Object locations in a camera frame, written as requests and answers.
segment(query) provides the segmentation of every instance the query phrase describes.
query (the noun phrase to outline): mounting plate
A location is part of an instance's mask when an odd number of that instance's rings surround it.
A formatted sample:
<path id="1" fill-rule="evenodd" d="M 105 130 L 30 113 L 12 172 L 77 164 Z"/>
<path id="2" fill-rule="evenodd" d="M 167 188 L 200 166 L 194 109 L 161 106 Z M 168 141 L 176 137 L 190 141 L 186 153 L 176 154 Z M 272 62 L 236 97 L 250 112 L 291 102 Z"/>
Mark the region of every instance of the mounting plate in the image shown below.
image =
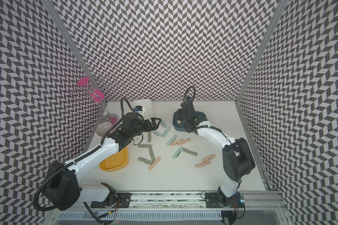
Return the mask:
<path id="1" fill-rule="evenodd" d="M 228 210 L 233 210 L 235 208 L 234 201 L 236 202 L 238 208 L 243 208 L 243 204 L 239 202 L 238 198 L 234 198 L 231 206 L 227 208 L 220 204 L 218 193 L 205 193 L 205 204 L 207 205 L 207 208 L 225 208 Z"/>
<path id="2" fill-rule="evenodd" d="M 120 209 L 129 208 L 131 193 L 117 193 L 116 195 L 120 199 L 118 208 Z M 95 208 L 105 208 L 105 209 L 108 208 L 104 204 L 102 204 L 102 202 L 92 202 L 90 207 L 94 209 Z"/>

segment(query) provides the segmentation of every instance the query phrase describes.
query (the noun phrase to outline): white container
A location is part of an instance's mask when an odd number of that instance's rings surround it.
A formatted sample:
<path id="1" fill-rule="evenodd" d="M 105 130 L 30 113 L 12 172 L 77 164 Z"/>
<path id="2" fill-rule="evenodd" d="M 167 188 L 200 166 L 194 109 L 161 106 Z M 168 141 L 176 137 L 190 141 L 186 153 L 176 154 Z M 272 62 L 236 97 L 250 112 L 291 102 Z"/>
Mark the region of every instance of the white container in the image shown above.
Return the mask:
<path id="1" fill-rule="evenodd" d="M 142 106 L 143 113 L 141 113 L 141 115 L 144 117 L 144 119 L 150 119 L 153 117 L 153 105 L 150 99 L 135 100 L 133 103 L 131 103 L 131 106 L 133 108 L 135 108 L 135 106 Z"/>

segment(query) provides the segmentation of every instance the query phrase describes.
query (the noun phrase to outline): pink lid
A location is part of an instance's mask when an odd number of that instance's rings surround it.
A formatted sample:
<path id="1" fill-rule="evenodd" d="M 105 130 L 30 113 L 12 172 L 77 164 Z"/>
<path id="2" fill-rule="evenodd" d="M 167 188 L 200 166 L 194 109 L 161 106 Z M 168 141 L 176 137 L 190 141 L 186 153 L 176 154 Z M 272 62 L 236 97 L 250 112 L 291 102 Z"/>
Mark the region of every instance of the pink lid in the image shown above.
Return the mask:
<path id="1" fill-rule="evenodd" d="M 95 101 L 95 102 L 100 102 L 105 98 L 104 94 L 100 90 L 95 90 L 94 93 L 90 93 L 90 97 Z"/>
<path id="2" fill-rule="evenodd" d="M 78 86 L 83 86 L 89 82 L 89 78 L 84 77 L 78 81 Z"/>

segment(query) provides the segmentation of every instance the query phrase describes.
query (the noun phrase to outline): checkered wall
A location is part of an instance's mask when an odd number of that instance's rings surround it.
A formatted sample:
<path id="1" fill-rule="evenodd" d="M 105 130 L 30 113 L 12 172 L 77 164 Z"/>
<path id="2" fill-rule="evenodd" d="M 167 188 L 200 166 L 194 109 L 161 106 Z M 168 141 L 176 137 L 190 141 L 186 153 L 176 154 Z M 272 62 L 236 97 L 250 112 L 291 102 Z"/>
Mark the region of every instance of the checkered wall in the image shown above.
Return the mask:
<path id="1" fill-rule="evenodd" d="M 111 100 L 234 99 L 276 0 L 53 0 Z"/>
<path id="2" fill-rule="evenodd" d="M 83 149 L 98 114 L 68 102 L 81 77 L 37 0 L 0 1 L 0 224 L 39 223 L 31 201 L 49 164 Z"/>
<path id="3" fill-rule="evenodd" d="M 338 224 L 338 1 L 290 1 L 240 104 L 293 221 Z"/>

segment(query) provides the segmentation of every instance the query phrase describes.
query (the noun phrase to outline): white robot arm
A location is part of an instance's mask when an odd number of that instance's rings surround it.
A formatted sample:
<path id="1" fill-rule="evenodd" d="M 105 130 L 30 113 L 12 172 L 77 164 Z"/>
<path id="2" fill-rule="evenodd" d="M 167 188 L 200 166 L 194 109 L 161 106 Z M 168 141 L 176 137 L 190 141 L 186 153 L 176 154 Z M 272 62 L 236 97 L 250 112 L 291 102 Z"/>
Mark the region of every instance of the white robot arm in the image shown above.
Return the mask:
<path id="1" fill-rule="evenodd" d="M 238 189 L 242 177 L 251 172 L 255 167 L 255 163 L 249 146 L 243 138 L 238 140 L 229 137 L 220 129 L 212 126 L 206 119 L 197 116 L 192 105 L 193 99 L 184 101 L 181 104 L 182 108 L 175 114 L 178 120 L 183 120 L 187 132 L 195 132 L 208 139 L 217 148 L 222 149 L 223 168 L 227 176 L 224 178 L 223 184 L 218 188 L 218 197 L 221 204 L 226 207 L 231 204 L 231 198 Z M 141 115 L 134 111 L 124 115 L 122 110 L 122 119 L 114 125 L 116 127 L 122 122 L 119 125 L 120 129 L 113 133 L 108 131 L 100 144 L 80 156 L 64 164 L 54 162 L 49 166 L 45 181 L 34 195 L 34 208 L 39 211 L 55 208 L 65 210 L 77 201 L 105 202 L 106 205 L 112 206 L 116 202 L 116 197 L 115 189 L 110 185 L 106 183 L 90 186 L 79 185 L 79 181 L 101 161 L 124 149 L 133 137 L 143 132 L 156 130 L 161 120 L 157 118 L 152 118 L 151 120 L 151 122 L 148 119 L 144 120 Z M 43 193 L 54 206 L 40 207 L 38 205 L 40 193 Z"/>

